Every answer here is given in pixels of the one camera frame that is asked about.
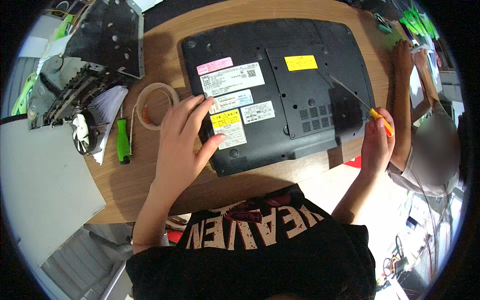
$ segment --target label sticker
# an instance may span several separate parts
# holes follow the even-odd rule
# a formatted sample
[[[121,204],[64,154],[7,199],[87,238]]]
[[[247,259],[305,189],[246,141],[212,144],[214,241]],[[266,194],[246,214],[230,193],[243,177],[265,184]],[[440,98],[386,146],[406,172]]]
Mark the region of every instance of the label sticker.
[[[257,103],[240,108],[245,124],[258,122],[275,117],[271,101]]]
[[[209,112],[211,115],[213,115],[227,109],[237,108],[251,103],[253,103],[251,91],[239,91],[215,97]]]
[[[218,146],[220,150],[247,143],[238,108],[210,116],[210,120],[215,134],[227,136]]]
[[[287,63],[287,68],[290,72],[318,69],[317,62],[315,61],[315,56],[313,55],[285,56],[285,62]]]
[[[200,80],[205,97],[215,97],[265,84],[262,70],[257,62],[202,75]]]
[[[225,57],[224,59],[211,61],[197,67],[199,75],[207,74],[213,71],[217,71],[226,67],[233,66],[232,58]]]

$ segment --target green screwdriver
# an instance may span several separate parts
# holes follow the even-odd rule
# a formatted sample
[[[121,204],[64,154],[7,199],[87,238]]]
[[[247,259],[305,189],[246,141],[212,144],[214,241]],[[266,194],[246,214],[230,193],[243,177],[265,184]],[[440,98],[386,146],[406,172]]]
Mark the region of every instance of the green screwdriver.
[[[117,121],[117,154],[121,165],[130,163],[130,143],[127,137],[127,120],[123,117],[123,103],[120,106],[120,119]]]

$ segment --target tape roll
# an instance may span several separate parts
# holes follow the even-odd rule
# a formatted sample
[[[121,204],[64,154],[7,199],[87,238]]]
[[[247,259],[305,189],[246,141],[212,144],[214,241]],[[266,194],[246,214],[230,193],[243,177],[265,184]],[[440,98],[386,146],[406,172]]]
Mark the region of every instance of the tape roll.
[[[137,117],[138,117],[138,120],[140,120],[140,123],[150,130],[160,130],[160,125],[147,124],[143,118],[147,96],[150,95],[155,90],[160,90],[160,92],[164,93],[168,97],[170,106],[174,106],[175,104],[180,102],[177,92],[170,85],[157,82],[144,88],[144,90],[140,93],[140,95],[138,95],[137,104],[135,105],[136,107],[135,110],[137,112]]]

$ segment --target person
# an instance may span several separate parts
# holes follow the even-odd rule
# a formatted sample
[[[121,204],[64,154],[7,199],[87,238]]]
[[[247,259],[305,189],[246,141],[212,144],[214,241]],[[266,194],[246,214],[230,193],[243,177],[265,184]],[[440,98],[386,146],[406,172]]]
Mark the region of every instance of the person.
[[[368,231],[352,222],[394,149],[395,137],[386,136],[381,118],[366,124],[360,173],[331,215],[305,199],[295,184],[193,213],[177,246],[163,247],[169,209],[225,139],[212,136],[193,153],[212,103],[212,97],[191,96],[162,121],[156,176],[133,229],[134,255],[126,265],[134,298],[373,299]],[[377,111],[394,128],[390,114]]]
[[[403,40],[396,43],[393,51],[395,94],[393,102],[387,103],[387,110],[396,125],[396,143],[387,173],[394,183],[407,190],[430,197],[445,197],[458,180],[459,139],[452,118],[440,103],[426,50],[421,49],[414,55],[410,50],[411,43]],[[414,64],[420,76],[423,101],[411,110],[409,87]],[[430,108],[443,130],[439,130],[440,126],[429,129],[413,125]],[[437,143],[425,145],[428,137],[434,136]]]

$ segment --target black t-shirt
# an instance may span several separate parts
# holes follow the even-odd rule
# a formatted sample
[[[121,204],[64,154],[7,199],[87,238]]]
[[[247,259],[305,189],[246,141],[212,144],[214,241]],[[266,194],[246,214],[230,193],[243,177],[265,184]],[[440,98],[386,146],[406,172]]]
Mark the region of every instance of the black t-shirt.
[[[298,185],[192,217],[176,247],[127,261],[140,299],[373,299],[365,226],[340,225]]]

